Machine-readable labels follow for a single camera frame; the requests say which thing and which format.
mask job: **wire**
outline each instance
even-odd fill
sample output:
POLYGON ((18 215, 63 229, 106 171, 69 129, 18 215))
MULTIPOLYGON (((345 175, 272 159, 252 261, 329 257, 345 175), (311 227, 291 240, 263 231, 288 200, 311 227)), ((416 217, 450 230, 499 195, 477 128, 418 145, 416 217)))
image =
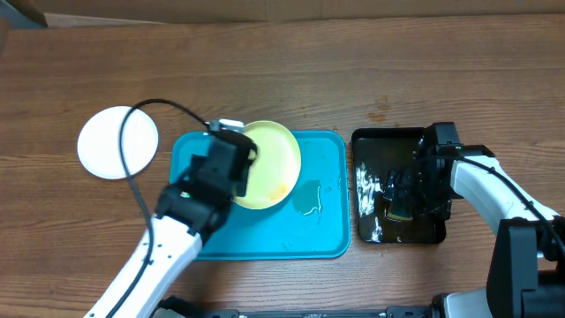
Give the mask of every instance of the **wire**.
POLYGON ((561 240, 559 234, 557 234, 557 232, 555 231, 554 227, 549 223, 549 221, 547 221, 547 219, 541 214, 541 212, 539 212, 534 206, 533 206, 533 202, 529 201, 525 195, 518 190, 518 188, 514 185, 514 183, 512 183, 512 181, 510 181, 508 178, 504 177, 502 174, 500 174, 500 172, 498 172, 494 167, 488 167, 486 165, 484 165, 483 163, 478 163, 476 161, 467 159, 465 157, 462 156, 456 156, 456 155, 434 155, 431 157, 431 159, 444 159, 444 160, 458 160, 464 163, 469 163, 472 164, 474 166, 477 166, 483 170, 488 171, 489 173, 493 174, 494 176, 496 176, 498 179, 500 179, 502 181, 502 183, 504 183, 513 193, 514 195, 520 199, 520 201, 525 205, 525 207, 527 209, 529 209, 533 215, 535 215, 539 221, 542 223, 542 225, 544 225, 547 229, 547 231, 549 232, 549 234, 551 234, 551 236, 554 238, 555 243, 557 244, 557 247, 561 253, 561 257, 563 257, 565 259, 565 244, 563 244, 563 241, 561 240))
POLYGON ((119 138, 118 139, 118 149, 119 149, 119 153, 120 153, 120 160, 122 161, 122 166, 124 167, 125 177, 127 178, 127 181, 130 183, 130 188, 133 191, 133 196, 135 197, 135 200, 138 202, 139 207, 141 208, 141 212, 143 213, 143 217, 145 218, 145 222, 146 222, 146 225, 147 225, 147 232, 149 233, 149 244, 148 244, 147 254, 146 254, 145 258, 143 259, 143 263, 141 264, 141 268, 139 269, 138 274, 135 276, 135 278, 133 278, 132 283, 127 288, 127 290, 124 292, 124 295, 122 295, 122 297, 117 301, 117 303, 114 305, 112 310, 110 310, 108 315, 106 315, 106 318, 111 318, 111 317, 114 316, 114 314, 116 314, 116 312, 124 304, 125 300, 132 293, 133 289, 135 288, 135 285, 141 279, 141 276, 143 275, 143 272, 147 268, 147 265, 149 265, 151 263, 151 254, 153 252, 153 244, 154 244, 154 231, 153 231, 153 225, 151 224, 151 214, 149 213, 149 209, 147 208, 147 205, 146 205, 145 201, 143 200, 143 197, 141 196, 141 192, 139 191, 138 186, 135 184, 135 181, 133 180, 133 176, 130 173, 130 170, 127 168, 127 164, 125 162, 125 156, 124 156, 123 137, 124 137, 125 123, 127 122, 130 115, 135 110, 138 110, 141 107, 148 105, 148 104, 152 104, 152 103, 163 103, 163 104, 173 106, 178 110, 182 110, 184 113, 188 114, 190 117, 196 119, 199 123, 203 124, 206 128, 208 128, 208 123, 205 122, 204 119, 202 119, 200 116, 196 115, 191 110, 187 109, 185 106, 183 106, 183 105, 181 105, 177 102, 169 101, 169 100, 162 99, 162 98, 154 98, 154 99, 145 100, 143 102, 138 102, 130 110, 128 110, 128 112, 125 114, 124 120, 122 121, 122 124, 120 126, 120 132, 118 134, 118 138, 119 138))

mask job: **wood grain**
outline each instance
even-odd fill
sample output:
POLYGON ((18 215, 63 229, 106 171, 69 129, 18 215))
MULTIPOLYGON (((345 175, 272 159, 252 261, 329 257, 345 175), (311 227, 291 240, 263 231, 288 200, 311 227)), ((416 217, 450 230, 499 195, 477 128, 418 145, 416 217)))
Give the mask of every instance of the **wood grain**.
MULTIPOLYGON (((359 127, 456 121, 463 142, 487 145, 524 189, 565 210, 564 30, 565 15, 531 15, 10 31, 0 315, 83 315, 121 269, 143 220, 127 184, 91 176, 75 147, 95 112, 146 98, 204 118, 333 129, 348 143, 359 127)), ((199 127, 164 106, 146 111, 161 144, 138 181, 154 206, 174 141, 199 127)), ((438 246, 370 246, 354 225, 338 259, 198 262, 169 292, 241 310, 352 309, 485 284, 494 236, 465 202, 438 246)))

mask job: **blue tray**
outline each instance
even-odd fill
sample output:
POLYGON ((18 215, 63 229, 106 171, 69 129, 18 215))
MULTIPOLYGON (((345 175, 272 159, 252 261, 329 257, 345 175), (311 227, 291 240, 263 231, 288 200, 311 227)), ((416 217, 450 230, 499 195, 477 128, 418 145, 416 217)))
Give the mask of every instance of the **blue tray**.
MULTIPOLYGON (((351 241, 347 163, 342 138, 330 131, 294 131, 302 169, 290 195, 272 208, 234 203, 227 223, 206 243, 199 260, 252 261, 335 258, 351 241)), ((170 182, 205 155, 209 136, 189 132, 173 147, 170 182)))

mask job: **yellow bowl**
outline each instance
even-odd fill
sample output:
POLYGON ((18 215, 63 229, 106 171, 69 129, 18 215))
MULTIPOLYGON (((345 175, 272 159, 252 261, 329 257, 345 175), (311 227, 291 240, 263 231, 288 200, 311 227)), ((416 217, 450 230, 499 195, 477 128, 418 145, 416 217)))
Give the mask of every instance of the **yellow bowl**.
POLYGON ((244 208, 270 208, 286 198, 297 183, 301 157, 297 139, 283 125, 261 120, 245 126, 244 135, 259 150, 249 170, 245 197, 236 197, 244 208))

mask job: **black cable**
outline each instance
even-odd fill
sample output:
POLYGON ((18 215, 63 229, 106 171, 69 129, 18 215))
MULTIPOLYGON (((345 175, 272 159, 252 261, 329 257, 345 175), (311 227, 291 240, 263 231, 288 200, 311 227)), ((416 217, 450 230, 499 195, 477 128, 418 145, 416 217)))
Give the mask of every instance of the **black cable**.
POLYGON ((559 234, 557 234, 557 232, 554 230, 554 227, 549 223, 549 221, 547 221, 547 219, 533 206, 533 202, 529 201, 524 194, 518 190, 518 188, 506 177, 504 177, 502 174, 500 174, 500 172, 498 172, 494 167, 488 167, 486 165, 484 165, 483 163, 477 163, 476 161, 467 159, 465 157, 462 156, 456 156, 456 155, 434 155, 431 157, 431 159, 444 159, 444 160, 458 160, 464 163, 469 163, 472 164, 474 166, 477 166, 483 170, 488 171, 489 173, 491 173, 492 175, 496 176, 498 179, 500 179, 502 181, 502 183, 504 183, 513 193, 514 195, 520 199, 520 201, 525 205, 525 207, 527 209, 529 209, 533 215, 535 215, 539 221, 542 223, 542 225, 544 225, 547 229, 547 231, 549 231, 549 234, 551 234, 551 236, 554 238, 555 243, 557 244, 557 247, 561 253, 561 257, 563 257, 563 259, 565 259, 565 244, 563 244, 563 241, 561 240, 561 238, 559 237, 559 234))
POLYGON ((118 134, 118 138, 119 138, 118 139, 118 148, 119 148, 119 153, 120 153, 120 160, 122 161, 122 166, 124 167, 125 177, 127 178, 127 181, 130 183, 130 188, 133 191, 133 196, 135 196, 135 200, 138 202, 139 207, 141 208, 141 212, 143 213, 143 217, 145 218, 145 222, 146 222, 146 225, 147 225, 147 232, 149 233, 149 245, 148 245, 148 249, 147 249, 147 254, 146 254, 145 258, 143 259, 143 264, 141 264, 141 268, 139 269, 138 274, 135 276, 135 278, 133 278, 132 283, 127 288, 127 290, 124 292, 124 295, 122 295, 122 297, 114 305, 112 310, 110 310, 108 315, 106 315, 106 318, 111 318, 112 316, 114 316, 114 314, 116 314, 116 312, 124 304, 125 300, 132 293, 133 289, 135 288, 135 285, 141 279, 141 276, 143 275, 143 272, 145 271, 147 265, 149 265, 149 263, 151 262, 151 254, 153 252, 153 243, 154 243, 154 232, 153 232, 153 225, 151 224, 151 214, 149 213, 149 209, 147 209, 147 205, 145 204, 145 201, 141 197, 141 192, 139 191, 138 186, 135 184, 135 181, 133 180, 133 176, 130 173, 130 170, 127 168, 127 164, 125 162, 125 157, 124 157, 123 137, 124 137, 125 123, 127 122, 127 119, 130 117, 130 115, 135 110, 137 110, 137 109, 139 109, 139 108, 141 108, 145 105, 152 104, 152 103, 168 104, 168 105, 173 106, 173 107, 175 107, 179 110, 182 110, 184 113, 188 114, 189 116, 191 116, 192 118, 196 119, 198 122, 203 124, 206 128, 208 128, 208 123, 205 122, 204 119, 202 119, 200 116, 196 115, 191 110, 187 109, 186 107, 184 107, 183 105, 181 105, 177 102, 169 101, 169 100, 162 99, 162 98, 154 98, 154 99, 145 100, 143 102, 138 102, 130 110, 128 110, 128 112, 125 114, 124 120, 122 121, 122 124, 120 126, 120 133, 118 134))

